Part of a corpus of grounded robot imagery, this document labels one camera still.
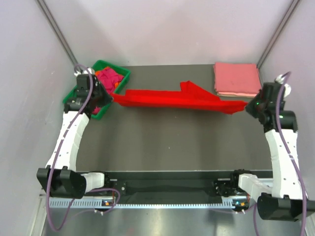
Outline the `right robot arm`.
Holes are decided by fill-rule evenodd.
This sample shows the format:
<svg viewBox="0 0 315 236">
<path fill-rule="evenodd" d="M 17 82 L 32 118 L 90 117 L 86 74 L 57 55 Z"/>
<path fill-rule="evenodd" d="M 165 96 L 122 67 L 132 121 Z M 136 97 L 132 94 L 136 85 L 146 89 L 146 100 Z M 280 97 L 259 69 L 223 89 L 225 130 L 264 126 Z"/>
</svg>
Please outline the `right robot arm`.
<svg viewBox="0 0 315 236">
<path fill-rule="evenodd" d="M 300 221 L 303 194 L 296 173 L 297 120 L 293 111 L 284 110 L 284 90 L 277 82 L 264 83 L 248 103 L 246 112 L 263 125 L 268 142 L 273 184 L 268 186 L 251 171 L 235 170 L 230 180 L 214 181 L 216 194 L 222 197 L 247 193 L 257 204 L 263 220 Z"/>
</svg>

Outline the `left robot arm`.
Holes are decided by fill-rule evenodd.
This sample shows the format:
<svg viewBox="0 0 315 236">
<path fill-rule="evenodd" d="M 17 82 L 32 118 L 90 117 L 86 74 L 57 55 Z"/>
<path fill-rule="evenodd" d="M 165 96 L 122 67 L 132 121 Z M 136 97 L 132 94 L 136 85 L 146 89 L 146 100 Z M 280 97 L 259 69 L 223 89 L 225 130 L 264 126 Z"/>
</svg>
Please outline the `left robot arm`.
<svg viewBox="0 0 315 236">
<path fill-rule="evenodd" d="M 76 72 L 77 86 L 64 101 L 63 123 L 51 158 L 36 177 L 50 197 L 80 199 L 95 189 L 106 195 L 112 184 L 104 174 L 79 174 L 76 160 L 81 139 L 94 110 L 112 102 L 94 72 Z"/>
</svg>

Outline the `red t shirt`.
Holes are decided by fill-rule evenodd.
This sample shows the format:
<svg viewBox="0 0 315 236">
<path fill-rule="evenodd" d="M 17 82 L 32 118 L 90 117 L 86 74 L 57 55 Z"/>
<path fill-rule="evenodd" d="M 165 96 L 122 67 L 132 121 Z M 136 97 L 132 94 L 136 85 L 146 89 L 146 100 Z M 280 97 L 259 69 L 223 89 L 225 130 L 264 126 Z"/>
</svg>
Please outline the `red t shirt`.
<svg viewBox="0 0 315 236">
<path fill-rule="evenodd" d="M 191 81 L 181 82 L 180 91 L 127 89 L 124 95 L 112 94 L 124 107 L 179 108 L 214 111 L 224 114 L 241 112 L 247 102 L 221 100 Z"/>
</svg>

